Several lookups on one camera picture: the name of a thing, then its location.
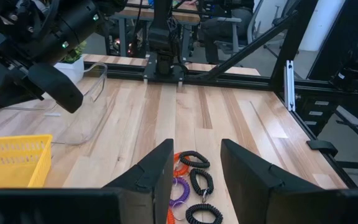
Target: gray floor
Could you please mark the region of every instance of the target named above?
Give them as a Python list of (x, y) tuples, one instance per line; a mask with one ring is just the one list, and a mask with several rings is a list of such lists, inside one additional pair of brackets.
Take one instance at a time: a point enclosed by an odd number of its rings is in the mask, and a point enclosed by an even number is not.
[[(85, 53), (106, 54), (104, 38), (100, 35), (93, 34), (88, 38), (87, 43)], [(271, 45), (270, 48), (278, 54), (280, 51), (278, 46), (278, 44), (275, 44)], [(301, 78), (306, 78), (317, 54), (317, 52), (301, 50), (295, 57), (294, 68)], [(230, 55), (224, 55), (219, 51), (219, 59), (227, 60), (229, 57)], [(204, 48), (195, 47), (193, 56), (188, 60), (196, 63), (206, 63)], [(238, 63), (237, 66), (256, 68), (262, 76), (269, 77), (272, 74), (276, 60), (267, 49), (261, 47)], [(337, 119), (339, 118), (334, 114), (319, 135), (319, 139), (331, 141), (336, 146), (339, 151), (336, 156), (337, 160), (358, 162), (358, 135), (349, 127), (337, 124)], [(358, 170), (347, 169), (346, 172), (358, 185)]]

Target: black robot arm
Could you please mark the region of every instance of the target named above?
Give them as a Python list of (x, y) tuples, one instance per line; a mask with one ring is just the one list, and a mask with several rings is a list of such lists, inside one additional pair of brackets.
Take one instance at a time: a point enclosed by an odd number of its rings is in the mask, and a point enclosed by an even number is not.
[(172, 20), (172, 1), (154, 1), (154, 20), (149, 29), (149, 45), (157, 53), (155, 72), (164, 77), (172, 74), (173, 59), (176, 54), (175, 38), (169, 26)]
[(0, 0), (0, 108), (40, 99), (47, 92), (73, 113), (83, 95), (53, 67), (126, 0)]

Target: person's hand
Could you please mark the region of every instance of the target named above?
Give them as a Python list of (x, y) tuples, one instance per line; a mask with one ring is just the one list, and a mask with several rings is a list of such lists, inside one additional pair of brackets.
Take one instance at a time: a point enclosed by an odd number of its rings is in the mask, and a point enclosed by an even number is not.
[(192, 4), (196, 4), (197, 0), (191, 0), (191, 1), (185, 1), (184, 4), (187, 5), (192, 5)]

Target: purple coiled keychain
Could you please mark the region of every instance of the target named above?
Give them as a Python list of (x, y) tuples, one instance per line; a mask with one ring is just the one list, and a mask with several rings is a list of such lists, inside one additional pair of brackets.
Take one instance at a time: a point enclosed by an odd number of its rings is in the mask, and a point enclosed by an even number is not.
[(184, 202), (185, 200), (187, 200), (187, 198), (189, 197), (190, 194), (190, 186), (187, 183), (187, 181), (181, 177), (177, 177), (177, 178), (173, 178), (172, 180), (173, 184), (181, 184), (183, 186), (183, 194), (176, 200), (169, 200), (169, 206), (172, 207), (174, 204), (176, 204), (177, 202)]

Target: black clamp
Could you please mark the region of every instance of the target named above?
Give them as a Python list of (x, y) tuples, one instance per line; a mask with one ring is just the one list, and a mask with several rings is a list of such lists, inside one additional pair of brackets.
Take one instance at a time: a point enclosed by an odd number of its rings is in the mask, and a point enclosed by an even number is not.
[(198, 211), (208, 211), (208, 212), (211, 212), (212, 214), (214, 214), (214, 216), (216, 218), (215, 218), (215, 221), (212, 222), (212, 224), (221, 224), (223, 221), (223, 215), (217, 208), (215, 208), (214, 206), (212, 206), (210, 204), (202, 203), (202, 204), (193, 205), (188, 210), (186, 210), (186, 220), (188, 221), (188, 223), (190, 223), (190, 224), (211, 224), (211, 223), (200, 222), (195, 217), (193, 217), (193, 214)]
[[(206, 189), (201, 189), (201, 187), (198, 185), (196, 178), (197, 174), (202, 175), (206, 179), (206, 183), (208, 185)], [(211, 175), (204, 170), (194, 168), (190, 171), (190, 182), (194, 188), (194, 191), (199, 196), (203, 197), (203, 203), (205, 203), (207, 196), (212, 194), (212, 192), (214, 191), (214, 182), (212, 180)]]
[[(203, 162), (189, 161), (188, 159), (185, 158), (186, 156), (194, 156)], [(182, 162), (185, 165), (188, 165), (191, 167), (197, 167), (197, 168), (208, 168), (211, 165), (209, 163), (209, 161), (204, 156), (202, 156), (200, 153), (198, 153), (196, 151), (182, 152), (180, 154), (180, 162)]]
[(321, 153), (330, 154), (333, 157), (335, 157), (338, 153), (338, 150), (335, 148), (335, 146), (328, 141), (310, 140), (306, 143), (309, 145), (311, 150), (319, 150)]

